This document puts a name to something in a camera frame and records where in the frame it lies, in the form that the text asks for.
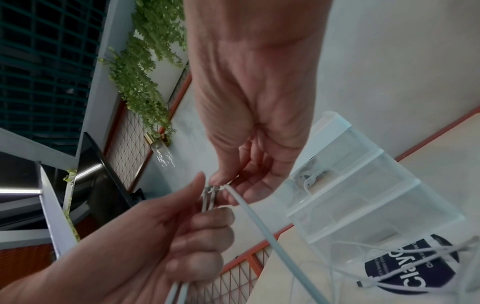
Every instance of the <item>hanging plant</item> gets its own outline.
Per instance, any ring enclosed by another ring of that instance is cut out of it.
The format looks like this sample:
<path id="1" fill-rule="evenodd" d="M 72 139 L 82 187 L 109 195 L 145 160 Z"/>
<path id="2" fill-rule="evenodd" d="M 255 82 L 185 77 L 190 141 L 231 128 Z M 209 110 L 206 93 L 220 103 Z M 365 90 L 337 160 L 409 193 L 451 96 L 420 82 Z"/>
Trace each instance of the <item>hanging plant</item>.
<path id="1" fill-rule="evenodd" d="M 110 79 L 115 82 L 127 107 L 141 116 L 149 132 L 156 138 L 160 137 L 155 129 L 156 125 L 160 125 L 169 136 L 175 129 L 157 84 L 148 73 L 155 68 L 151 50 L 159 61 L 166 59 L 182 66 L 171 45 L 176 42 L 183 50 L 187 46 L 183 3 L 180 0 L 137 0 L 132 20 L 142 39 L 134 35 L 135 31 L 131 32 L 123 51 L 117 53 L 110 48 L 113 58 L 100 61 L 109 65 Z"/>

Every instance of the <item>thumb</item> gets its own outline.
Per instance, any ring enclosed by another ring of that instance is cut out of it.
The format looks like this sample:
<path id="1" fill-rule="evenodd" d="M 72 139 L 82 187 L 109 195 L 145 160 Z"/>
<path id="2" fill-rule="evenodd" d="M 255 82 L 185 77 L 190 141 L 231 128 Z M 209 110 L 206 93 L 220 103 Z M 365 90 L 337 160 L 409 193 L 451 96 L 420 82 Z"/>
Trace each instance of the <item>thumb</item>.
<path id="1" fill-rule="evenodd" d="M 188 206 L 195 204 L 205 187 L 205 174 L 197 173 L 193 181 L 183 189 L 162 198 L 149 200 L 152 210 L 156 210 L 158 217 L 171 218 Z"/>
<path id="2" fill-rule="evenodd" d="M 215 145 L 218 156 L 218 171 L 212 175 L 208 183 L 222 186 L 233 180 L 240 171 L 240 151 L 238 148 L 222 148 Z"/>

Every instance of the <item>black sticker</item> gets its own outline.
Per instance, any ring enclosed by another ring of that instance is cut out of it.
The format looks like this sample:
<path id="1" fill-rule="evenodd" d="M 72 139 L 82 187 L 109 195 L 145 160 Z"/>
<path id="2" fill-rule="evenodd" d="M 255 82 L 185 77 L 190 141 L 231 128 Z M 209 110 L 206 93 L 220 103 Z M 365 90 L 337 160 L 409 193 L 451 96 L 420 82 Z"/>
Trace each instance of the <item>black sticker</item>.
<path id="1" fill-rule="evenodd" d="M 435 235 L 432 237 L 442 245 L 451 245 L 445 239 Z M 431 248 L 431 246 L 421 239 L 410 245 L 403 247 L 404 250 Z M 418 252 L 418 253 L 400 253 L 390 252 L 379 258 L 370 260 L 365 263 L 365 271 L 368 276 L 381 276 L 391 271 L 397 270 L 409 263 L 421 260 L 427 256 L 435 254 L 434 251 Z M 452 257 L 458 262 L 458 253 L 454 252 Z M 441 257 L 434 259 L 425 264 L 410 268 L 396 276 L 381 281 L 385 284 L 409 287 L 442 287 L 448 283 L 455 275 L 453 269 Z M 425 292 L 419 291 L 403 291 L 380 287 L 386 291 L 397 294 L 421 294 Z"/>

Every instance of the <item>light fixture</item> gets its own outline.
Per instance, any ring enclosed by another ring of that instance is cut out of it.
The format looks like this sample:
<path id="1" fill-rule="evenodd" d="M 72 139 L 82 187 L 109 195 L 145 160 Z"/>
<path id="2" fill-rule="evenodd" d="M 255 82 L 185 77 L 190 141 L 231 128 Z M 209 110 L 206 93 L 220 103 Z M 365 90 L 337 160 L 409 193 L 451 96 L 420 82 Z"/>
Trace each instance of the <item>light fixture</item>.
<path id="1" fill-rule="evenodd" d="M 76 177 L 75 177 L 75 180 L 77 180 L 77 179 L 79 179 L 79 178 L 82 178 L 82 177 L 84 177 L 84 176 L 86 176 L 86 175 L 88 175 L 88 174 L 90 174 L 90 173 L 92 173 L 92 172 L 94 172 L 94 171 L 102 168 L 102 167 L 103 167 L 102 164 L 95 165 L 95 166 L 93 166 L 93 167 L 85 170 L 84 172 L 77 174 Z"/>
<path id="2" fill-rule="evenodd" d="M 40 189 L 0 188 L 0 194 L 41 194 Z"/>

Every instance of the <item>small glass vial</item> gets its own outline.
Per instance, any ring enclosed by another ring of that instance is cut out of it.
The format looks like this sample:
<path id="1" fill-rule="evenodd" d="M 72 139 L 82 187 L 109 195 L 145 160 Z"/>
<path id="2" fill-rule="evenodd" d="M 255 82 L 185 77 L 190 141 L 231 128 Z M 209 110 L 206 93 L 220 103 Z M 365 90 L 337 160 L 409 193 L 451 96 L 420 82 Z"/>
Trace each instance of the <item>small glass vial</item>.
<path id="1" fill-rule="evenodd" d="M 174 159 L 170 150 L 161 138 L 153 138 L 149 133 L 144 135 L 146 142 L 150 145 L 153 152 L 155 163 L 160 171 L 172 170 L 175 168 Z"/>

